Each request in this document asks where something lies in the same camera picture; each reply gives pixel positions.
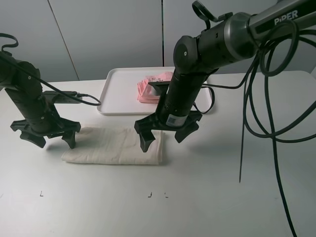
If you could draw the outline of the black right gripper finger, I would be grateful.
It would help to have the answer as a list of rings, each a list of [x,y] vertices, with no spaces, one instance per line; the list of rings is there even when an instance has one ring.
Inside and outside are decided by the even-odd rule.
[[[140,138],[140,148],[146,153],[152,142],[155,141],[155,137],[151,130],[138,132]]]
[[[199,129],[199,125],[196,122],[190,123],[184,128],[176,131],[175,139],[178,143],[181,143],[186,137],[188,137],[191,133],[197,131]]]

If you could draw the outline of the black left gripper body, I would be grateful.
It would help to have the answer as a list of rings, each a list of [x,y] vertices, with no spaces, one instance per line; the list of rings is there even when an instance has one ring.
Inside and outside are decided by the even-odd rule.
[[[13,131],[20,130],[37,137],[54,138],[72,135],[81,129],[79,122],[60,117],[54,105],[20,107],[19,111],[24,119],[12,122],[10,128]]]

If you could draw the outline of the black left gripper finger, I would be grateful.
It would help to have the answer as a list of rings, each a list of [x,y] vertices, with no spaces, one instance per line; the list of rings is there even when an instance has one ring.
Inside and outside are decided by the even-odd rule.
[[[73,149],[76,146],[75,135],[75,130],[64,130],[62,133],[62,140],[64,140],[68,144],[70,149]]]
[[[32,144],[35,144],[36,146],[40,148],[44,148],[46,145],[46,140],[41,136],[35,136],[33,134],[30,134],[28,132],[21,132],[20,138],[22,140],[31,142]]]

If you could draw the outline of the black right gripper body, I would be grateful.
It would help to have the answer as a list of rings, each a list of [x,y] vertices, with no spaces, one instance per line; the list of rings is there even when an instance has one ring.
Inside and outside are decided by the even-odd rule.
[[[147,130],[164,130],[164,131],[178,131],[186,127],[190,123],[201,120],[201,113],[198,111],[190,111],[187,116],[178,117],[169,114],[166,119],[159,119],[157,113],[146,116],[143,119],[135,122],[134,128],[138,132]]]

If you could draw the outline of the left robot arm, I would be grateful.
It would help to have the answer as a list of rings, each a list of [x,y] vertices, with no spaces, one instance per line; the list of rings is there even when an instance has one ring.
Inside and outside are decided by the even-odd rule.
[[[35,76],[40,77],[40,71],[31,63],[16,60],[7,53],[0,54],[0,85],[24,117],[14,121],[11,129],[20,130],[22,140],[40,148],[46,144],[45,137],[62,137],[73,149],[80,123],[60,117],[54,102],[45,97]]]

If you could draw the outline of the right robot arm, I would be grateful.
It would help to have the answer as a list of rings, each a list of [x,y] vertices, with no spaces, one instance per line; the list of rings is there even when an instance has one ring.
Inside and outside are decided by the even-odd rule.
[[[280,38],[290,30],[303,30],[316,23],[313,0],[283,0],[265,11],[212,15],[199,1],[192,4],[206,29],[198,36],[182,36],[173,52],[174,72],[170,81],[153,82],[160,98],[156,111],[135,122],[140,147],[146,152],[153,131],[174,131],[177,142],[198,129],[202,115],[192,106],[203,83],[219,68],[255,55],[267,35]]]

